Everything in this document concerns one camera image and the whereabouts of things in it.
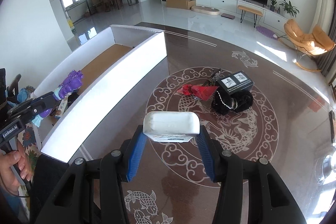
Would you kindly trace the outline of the floral cloth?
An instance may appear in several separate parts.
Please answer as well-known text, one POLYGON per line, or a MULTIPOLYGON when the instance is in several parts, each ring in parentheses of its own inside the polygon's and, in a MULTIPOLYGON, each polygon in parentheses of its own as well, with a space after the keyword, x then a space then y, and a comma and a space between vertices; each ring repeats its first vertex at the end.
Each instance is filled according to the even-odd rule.
MULTIPOLYGON (((26 86, 25 88, 21 88, 17 95, 17 105, 29 100, 34 90, 35 88, 32 86, 26 86)), ((38 157, 41 155, 41 153, 38 149, 37 140, 34 132, 34 124, 32 122, 29 122, 26 125, 26 129, 18 135, 18 141, 22 144, 28 161, 30 163, 32 170, 30 182, 33 182, 34 171, 36 168, 38 157)))

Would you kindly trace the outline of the white cardboard sorting box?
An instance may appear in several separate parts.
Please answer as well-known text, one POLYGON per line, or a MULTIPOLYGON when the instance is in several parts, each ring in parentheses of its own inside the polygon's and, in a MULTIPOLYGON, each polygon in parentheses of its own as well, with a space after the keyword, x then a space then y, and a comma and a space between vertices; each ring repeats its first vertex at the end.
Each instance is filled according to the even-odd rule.
POLYGON ((40 151, 69 162, 108 113, 167 56, 162 30, 111 25, 64 59, 35 89, 54 91, 71 71, 84 75, 79 97, 48 133, 39 132, 40 151))

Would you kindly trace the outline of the white tv cabinet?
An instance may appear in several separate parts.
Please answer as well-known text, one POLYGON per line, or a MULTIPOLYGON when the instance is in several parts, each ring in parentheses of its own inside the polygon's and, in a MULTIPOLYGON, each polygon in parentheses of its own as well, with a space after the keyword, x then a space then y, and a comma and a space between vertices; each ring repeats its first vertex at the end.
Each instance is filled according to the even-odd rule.
POLYGON ((196 0, 196 3, 197 5, 223 10, 229 14, 241 15, 242 11, 239 9, 239 6, 258 10, 262 13, 262 16, 258 17, 258 23, 266 24, 267 26, 275 28, 281 32, 284 32, 284 24, 288 20, 282 15, 270 11, 269 9, 242 0, 196 0))

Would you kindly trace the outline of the small black printed box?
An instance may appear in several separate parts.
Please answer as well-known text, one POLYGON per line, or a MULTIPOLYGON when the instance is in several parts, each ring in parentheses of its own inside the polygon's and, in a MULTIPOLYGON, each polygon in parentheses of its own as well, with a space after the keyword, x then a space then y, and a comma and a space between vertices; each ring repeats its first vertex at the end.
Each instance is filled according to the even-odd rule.
POLYGON ((216 81, 216 84, 231 96, 243 90, 250 91, 255 83, 244 71, 239 71, 221 77, 216 81))

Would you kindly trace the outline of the orange lounge chair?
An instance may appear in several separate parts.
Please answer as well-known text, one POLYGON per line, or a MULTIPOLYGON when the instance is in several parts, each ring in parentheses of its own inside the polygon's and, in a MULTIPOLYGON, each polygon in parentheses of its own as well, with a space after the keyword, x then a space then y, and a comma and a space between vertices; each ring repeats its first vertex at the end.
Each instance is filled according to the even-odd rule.
POLYGON ((290 19, 284 24, 284 31, 285 35, 274 35, 273 37, 284 45, 285 43, 282 41, 282 38, 288 39, 293 44, 297 52, 297 57, 293 59, 293 63, 307 72, 320 72, 321 69, 303 67, 299 61, 306 55, 316 57, 332 51, 335 48, 335 42, 317 24, 313 27, 312 33, 304 33, 294 19, 290 19))

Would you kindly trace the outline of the brown cardboard box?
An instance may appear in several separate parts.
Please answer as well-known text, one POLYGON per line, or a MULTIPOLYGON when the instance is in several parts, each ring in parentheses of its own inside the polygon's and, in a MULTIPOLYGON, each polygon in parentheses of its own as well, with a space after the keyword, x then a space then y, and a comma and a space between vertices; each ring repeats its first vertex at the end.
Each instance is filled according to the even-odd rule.
POLYGON ((196 5, 196 0, 166 0, 167 8, 190 10, 196 5))

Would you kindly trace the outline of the green potted plant right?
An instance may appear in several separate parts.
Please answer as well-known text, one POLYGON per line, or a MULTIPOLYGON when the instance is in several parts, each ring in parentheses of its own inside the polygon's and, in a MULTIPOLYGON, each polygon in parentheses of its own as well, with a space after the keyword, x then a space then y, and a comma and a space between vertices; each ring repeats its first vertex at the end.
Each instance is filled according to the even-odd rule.
POLYGON ((291 18, 296 18, 299 14, 298 8, 292 5, 291 1, 282 0, 280 2, 280 6, 283 8, 284 14, 289 15, 291 18))

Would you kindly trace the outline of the small dark potted plant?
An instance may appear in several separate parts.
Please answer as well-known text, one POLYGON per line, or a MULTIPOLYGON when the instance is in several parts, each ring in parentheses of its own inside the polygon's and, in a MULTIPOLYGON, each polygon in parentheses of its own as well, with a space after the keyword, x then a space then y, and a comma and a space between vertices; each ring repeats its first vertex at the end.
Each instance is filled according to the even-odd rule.
POLYGON ((275 11, 277 5, 276 0, 270 0, 270 11, 275 11))

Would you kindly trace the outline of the red pink pouch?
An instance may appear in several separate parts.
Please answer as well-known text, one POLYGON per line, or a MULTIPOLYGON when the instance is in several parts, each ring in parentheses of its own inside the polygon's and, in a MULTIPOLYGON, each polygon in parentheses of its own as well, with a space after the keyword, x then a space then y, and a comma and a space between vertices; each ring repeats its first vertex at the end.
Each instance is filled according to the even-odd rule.
POLYGON ((184 95, 184 96, 193 96, 193 85, 191 84, 184 84, 181 88, 177 90, 178 94, 184 95))

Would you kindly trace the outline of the black velvet scrunchie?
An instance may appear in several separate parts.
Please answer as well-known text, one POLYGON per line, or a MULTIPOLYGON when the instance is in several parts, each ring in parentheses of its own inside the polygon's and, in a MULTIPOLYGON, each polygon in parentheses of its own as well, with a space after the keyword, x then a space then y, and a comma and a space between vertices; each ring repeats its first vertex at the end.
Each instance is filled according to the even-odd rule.
POLYGON ((242 90, 230 96, 223 90, 214 92, 211 107, 220 115, 227 115, 229 112, 240 113, 253 105, 253 95, 250 91, 242 90))

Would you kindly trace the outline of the red snack packet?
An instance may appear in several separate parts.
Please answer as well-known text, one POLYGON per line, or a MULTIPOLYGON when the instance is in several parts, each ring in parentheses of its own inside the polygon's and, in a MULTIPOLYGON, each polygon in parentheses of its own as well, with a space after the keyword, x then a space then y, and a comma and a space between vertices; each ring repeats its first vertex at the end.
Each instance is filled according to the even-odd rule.
POLYGON ((210 99, 210 97, 214 94, 214 92, 217 90, 217 86, 199 86, 199 85, 193 85, 191 87, 191 91, 194 96, 197 98, 207 101, 210 99))

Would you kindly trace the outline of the purple toy water gun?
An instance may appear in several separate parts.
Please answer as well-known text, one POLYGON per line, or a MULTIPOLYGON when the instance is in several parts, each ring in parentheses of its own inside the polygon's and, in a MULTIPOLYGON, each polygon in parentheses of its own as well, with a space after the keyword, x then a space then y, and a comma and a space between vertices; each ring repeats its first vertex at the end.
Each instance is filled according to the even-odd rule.
POLYGON ((84 75, 81 71, 71 71, 65 80, 53 91, 52 98, 54 101, 51 106, 49 108, 45 108, 43 112, 36 115, 32 120, 32 123, 35 126, 40 127, 42 120, 46 118, 52 110, 54 110, 56 106, 58 106, 58 104, 66 98, 66 96, 71 95, 73 91, 78 90, 83 85, 83 77, 84 75))

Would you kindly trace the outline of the white rectangular bottle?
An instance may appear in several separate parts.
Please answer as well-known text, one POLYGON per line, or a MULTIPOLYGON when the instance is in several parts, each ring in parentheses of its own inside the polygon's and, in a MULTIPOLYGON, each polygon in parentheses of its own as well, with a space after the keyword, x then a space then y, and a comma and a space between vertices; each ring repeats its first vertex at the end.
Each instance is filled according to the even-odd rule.
POLYGON ((152 111, 143 120, 142 132, 159 143, 187 143, 199 135, 200 127, 193 112, 152 111))

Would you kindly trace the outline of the small wooden bench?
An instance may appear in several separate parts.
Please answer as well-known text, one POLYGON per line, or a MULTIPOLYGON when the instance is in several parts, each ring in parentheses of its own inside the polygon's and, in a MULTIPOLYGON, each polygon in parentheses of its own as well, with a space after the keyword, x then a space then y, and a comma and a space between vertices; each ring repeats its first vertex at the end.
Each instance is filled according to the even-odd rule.
POLYGON ((250 8, 250 7, 246 7, 246 6, 243 6, 243 5, 238 5, 238 9, 241 11, 240 23, 243 22, 247 12, 250 12, 253 15, 253 27, 254 28, 256 27, 256 23, 257 23, 258 18, 261 18, 264 15, 262 11, 259 11, 259 10, 256 10, 256 9, 253 9, 253 8, 250 8))

